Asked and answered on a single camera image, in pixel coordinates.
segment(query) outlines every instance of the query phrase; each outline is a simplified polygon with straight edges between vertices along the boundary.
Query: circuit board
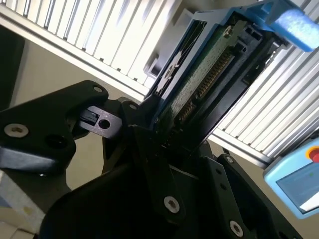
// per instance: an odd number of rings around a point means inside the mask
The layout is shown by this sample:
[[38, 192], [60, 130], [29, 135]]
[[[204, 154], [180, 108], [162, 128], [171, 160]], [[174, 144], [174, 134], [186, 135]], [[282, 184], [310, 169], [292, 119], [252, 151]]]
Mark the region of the circuit board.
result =
[[213, 79], [208, 77], [210, 83], [206, 84], [207, 76], [211, 72], [216, 74], [218, 72], [216, 66], [221, 68], [231, 59], [231, 55], [227, 52], [228, 48], [236, 44], [237, 36], [245, 28], [246, 24], [246, 21], [237, 21], [232, 27], [230, 36], [224, 35], [224, 31], [228, 26], [220, 26], [215, 31], [183, 80], [176, 97], [168, 104], [159, 117], [159, 132], [168, 133], [174, 127], [176, 120], [183, 121], [183, 118], [192, 111], [192, 97], [201, 97], [211, 87]]

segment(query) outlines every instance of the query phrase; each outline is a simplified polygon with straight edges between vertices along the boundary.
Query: red emergency stop button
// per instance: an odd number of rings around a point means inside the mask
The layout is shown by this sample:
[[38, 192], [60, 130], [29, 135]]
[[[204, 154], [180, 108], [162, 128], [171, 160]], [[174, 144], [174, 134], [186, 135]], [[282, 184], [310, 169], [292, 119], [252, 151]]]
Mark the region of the red emergency stop button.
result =
[[314, 148], [309, 151], [309, 158], [315, 162], [319, 163], [319, 148]]

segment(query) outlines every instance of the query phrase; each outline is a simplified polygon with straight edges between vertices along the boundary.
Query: screw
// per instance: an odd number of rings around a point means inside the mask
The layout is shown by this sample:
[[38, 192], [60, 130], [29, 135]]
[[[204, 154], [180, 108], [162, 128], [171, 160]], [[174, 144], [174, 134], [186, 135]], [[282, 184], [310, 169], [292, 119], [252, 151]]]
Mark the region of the screw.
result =
[[167, 196], [164, 198], [164, 205], [171, 213], [176, 214], [179, 212], [179, 203], [172, 196]]
[[137, 110], [138, 108], [135, 105], [130, 105], [133, 110]]
[[228, 26], [225, 31], [223, 32], [223, 37], [228, 38], [232, 35], [233, 33], [233, 27], [232, 26]]
[[4, 127], [4, 132], [10, 137], [23, 138], [29, 133], [29, 130], [19, 123], [11, 123]]
[[97, 86], [95, 86], [93, 89], [94, 89], [95, 91], [97, 91], [97, 92], [102, 92], [102, 91], [103, 91], [100, 87], [97, 87]]
[[234, 160], [231, 157], [229, 157], [229, 156], [227, 156], [226, 159], [227, 159], [227, 162], [229, 162], [229, 163], [233, 163], [234, 162]]
[[232, 230], [232, 232], [238, 236], [239, 238], [242, 238], [244, 236], [244, 232], [243, 230], [241, 229], [241, 227], [239, 226], [239, 224], [235, 221], [230, 221], [229, 223], [230, 225], [230, 228]]

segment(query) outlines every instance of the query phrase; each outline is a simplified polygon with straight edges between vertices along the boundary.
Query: aluminum profile rail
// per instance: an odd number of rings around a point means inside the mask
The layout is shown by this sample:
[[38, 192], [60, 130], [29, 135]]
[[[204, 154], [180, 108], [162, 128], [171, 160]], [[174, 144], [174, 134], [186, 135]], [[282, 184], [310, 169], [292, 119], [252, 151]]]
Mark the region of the aluminum profile rail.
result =
[[[318, 0], [294, 2], [318, 23]], [[265, 168], [318, 128], [319, 51], [290, 46], [278, 52], [209, 139]]]
[[142, 100], [143, 68], [181, 0], [0, 0], [0, 24]]

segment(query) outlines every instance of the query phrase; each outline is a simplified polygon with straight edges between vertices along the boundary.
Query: electronic component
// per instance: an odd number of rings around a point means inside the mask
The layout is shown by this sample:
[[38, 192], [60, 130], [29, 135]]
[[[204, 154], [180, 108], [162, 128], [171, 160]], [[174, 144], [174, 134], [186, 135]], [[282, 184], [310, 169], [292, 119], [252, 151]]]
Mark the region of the electronic component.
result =
[[319, 212], [319, 138], [264, 172], [265, 181], [299, 219]]

